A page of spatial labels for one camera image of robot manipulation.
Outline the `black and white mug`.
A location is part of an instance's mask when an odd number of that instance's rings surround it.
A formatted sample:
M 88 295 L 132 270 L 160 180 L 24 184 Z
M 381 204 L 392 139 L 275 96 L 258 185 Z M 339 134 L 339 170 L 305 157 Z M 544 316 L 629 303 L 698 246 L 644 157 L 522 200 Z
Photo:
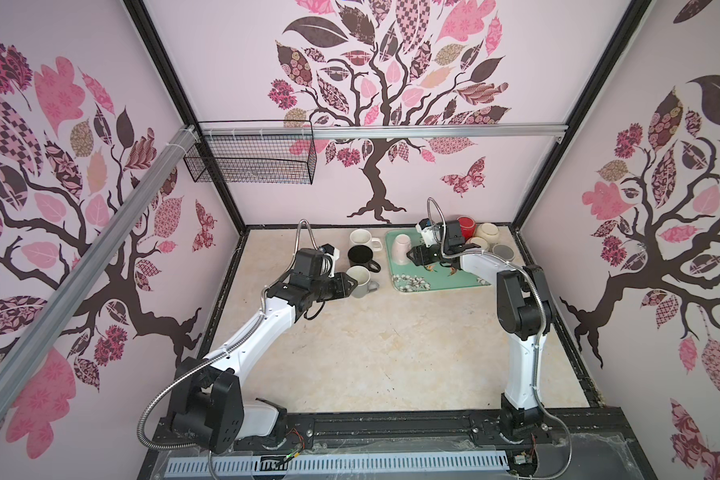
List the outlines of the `black and white mug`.
M 381 265 L 374 260 L 373 250 L 366 245 L 354 245 L 347 254 L 351 266 L 362 266 L 371 273 L 380 273 Z

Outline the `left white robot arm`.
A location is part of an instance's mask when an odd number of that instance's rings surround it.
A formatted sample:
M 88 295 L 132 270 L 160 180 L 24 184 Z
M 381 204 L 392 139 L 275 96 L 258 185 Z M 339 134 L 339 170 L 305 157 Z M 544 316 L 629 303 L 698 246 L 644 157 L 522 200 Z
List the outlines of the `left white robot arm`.
M 292 265 L 263 292 L 263 305 L 230 340 L 202 359 L 185 361 L 171 389 L 167 425 L 192 445 L 216 454 L 249 437 L 282 436 L 287 410 L 243 398 L 242 387 L 275 340 L 315 304 L 351 296 L 358 282 L 336 270 L 340 251 L 330 244 L 298 250 Z

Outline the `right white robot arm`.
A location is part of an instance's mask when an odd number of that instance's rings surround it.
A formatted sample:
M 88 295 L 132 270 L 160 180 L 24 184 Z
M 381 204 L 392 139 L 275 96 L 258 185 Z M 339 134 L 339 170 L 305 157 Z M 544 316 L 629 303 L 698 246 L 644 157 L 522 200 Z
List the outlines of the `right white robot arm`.
M 406 253 L 416 266 L 441 263 L 488 282 L 496 293 L 497 318 L 510 340 L 508 383 L 501 395 L 499 430 L 519 442 L 545 420 L 540 394 L 541 356 L 557 317 L 543 269 L 519 266 L 469 244 L 456 221 L 416 224 L 423 243 Z

